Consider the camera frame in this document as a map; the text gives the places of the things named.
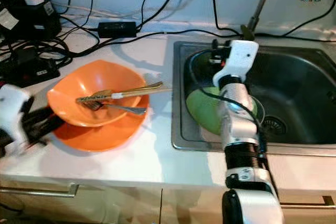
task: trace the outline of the kitchen sink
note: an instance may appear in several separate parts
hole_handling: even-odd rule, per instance
[[[201,128],[189,114],[185,99],[195,90],[187,58],[211,44],[174,44],[172,144],[193,151],[218,151],[219,136]],[[219,68],[195,61],[203,86],[212,86]],[[265,108],[263,127],[268,152],[336,156],[336,65],[320,49],[260,46],[245,82],[249,93]]]

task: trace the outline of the sink drain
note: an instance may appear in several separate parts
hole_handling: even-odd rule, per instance
[[[274,135],[284,135],[286,133],[286,125],[284,122],[274,116],[267,115],[263,121],[265,131]]]

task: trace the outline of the drawer handle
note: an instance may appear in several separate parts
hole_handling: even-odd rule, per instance
[[[0,193],[4,194],[24,194],[43,197],[74,198],[79,185],[70,184],[68,191],[36,190],[25,188],[0,187]]]
[[[336,209],[331,196],[322,196],[324,203],[280,203],[283,209]]]

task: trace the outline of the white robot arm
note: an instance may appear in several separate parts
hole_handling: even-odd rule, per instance
[[[243,82],[253,65],[258,44],[233,40],[221,71],[213,77],[222,97],[252,111],[252,98]],[[237,104],[222,102],[222,144],[226,156],[226,186],[223,196],[225,224],[282,224],[284,221],[266,154],[260,148],[263,137],[251,115]]]

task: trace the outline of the kitchen counter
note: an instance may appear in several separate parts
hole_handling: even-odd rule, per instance
[[[160,35],[124,45],[100,49],[74,59],[61,68],[61,77],[27,88],[36,99],[34,108],[46,105],[46,92],[75,69],[103,59],[129,67],[152,82],[172,83],[175,41],[211,42],[212,36],[188,34]],[[310,47],[324,50],[336,61],[336,45],[291,39],[257,40],[260,45]],[[81,51],[93,43],[84,34],[73,35],[69,47]],[[46,147],[35,145],[20,157],[0,159],[4,179],[85,185],[113,186],[225,186],[224,153],[180,151],[171,144],[172,93],[153,94],[144,124],[124,145],[101,153],[88,153],[67,147],[50,134]],[[269,155],[271,171],[279,190],[336,191],[336,158]]]

